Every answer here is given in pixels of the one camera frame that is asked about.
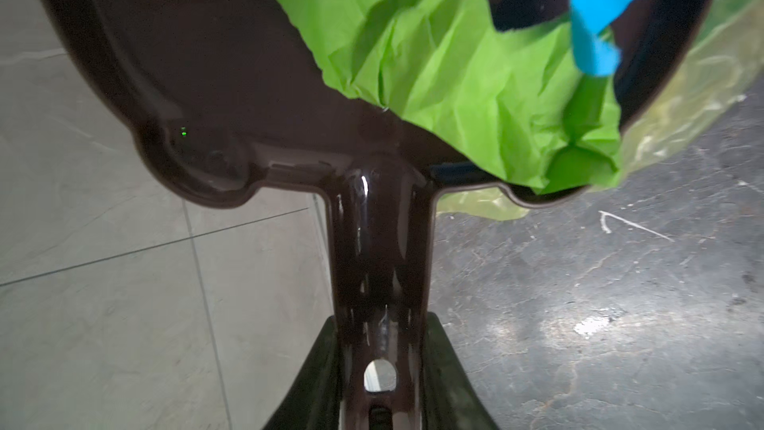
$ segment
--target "dark marble floor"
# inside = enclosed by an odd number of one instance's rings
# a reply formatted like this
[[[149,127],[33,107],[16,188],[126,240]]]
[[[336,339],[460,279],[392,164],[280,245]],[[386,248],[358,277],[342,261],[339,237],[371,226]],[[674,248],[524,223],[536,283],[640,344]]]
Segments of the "dark marble floor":
[[[500,427],[764,428],[764,77],[616,190],[435,241],[430,310]]]

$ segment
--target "brown plastic dustpan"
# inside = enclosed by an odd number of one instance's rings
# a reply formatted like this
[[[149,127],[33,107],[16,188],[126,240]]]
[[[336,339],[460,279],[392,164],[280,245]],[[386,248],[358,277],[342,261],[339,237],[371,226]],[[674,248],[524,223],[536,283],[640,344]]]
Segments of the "brown plastic dustpan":
[[[710,0],[637,0],[614,24],[622,123],[681,61]],[[497,180],[393,113],[327,88],[275,0],[43,0],[82,73],[178,195],[236,207],[262,186],[327,203],[335,315],[269,428],[495,428],[437,319],[426,314],[435,202]],[[568,0],[491,0],[497,26],[565,12]],[[389,361],[396,387],[364,371]],[[339,402],[344,406],[340,410]]]

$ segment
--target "tile floor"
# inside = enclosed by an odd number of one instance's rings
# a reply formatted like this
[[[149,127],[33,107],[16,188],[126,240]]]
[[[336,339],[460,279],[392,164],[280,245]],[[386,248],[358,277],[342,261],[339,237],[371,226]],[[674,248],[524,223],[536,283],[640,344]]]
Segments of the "tile floor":
[[[0,428],[260,428],[331,313],[310,195],[185,202],[0,0]]]

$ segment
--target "green paper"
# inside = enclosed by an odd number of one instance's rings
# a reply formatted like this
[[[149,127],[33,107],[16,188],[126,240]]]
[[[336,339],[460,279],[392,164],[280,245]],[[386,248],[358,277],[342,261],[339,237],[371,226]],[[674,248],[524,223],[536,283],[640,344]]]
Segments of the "green paper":
[[[497,32],[487,0],[278,0],[327,85],[549,193],[620,175],[612,78],[575,66],[569,20]]]

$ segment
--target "white tile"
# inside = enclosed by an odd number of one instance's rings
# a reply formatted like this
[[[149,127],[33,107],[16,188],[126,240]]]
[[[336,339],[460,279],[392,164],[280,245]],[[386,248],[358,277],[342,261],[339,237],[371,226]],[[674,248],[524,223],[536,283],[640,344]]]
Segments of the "white tile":
[[[235,209],[212,209],[187,203],[191,231],[194,236],[217,231],[226,227],[252,223],[305,209],[312,204],[310,193],[284,191],[275,188],[260,188],[243,206]]]
[[[60,48],[40,0],[0,0],[0,64]]]
[[[190,241],[0,287],[0,428],[228,428]]]
[[[306,210],[194,241],[233,428],[261,428],[331,315],[316,227]]]
[[[0,66],[0,282],[187,237],[67,56]]]

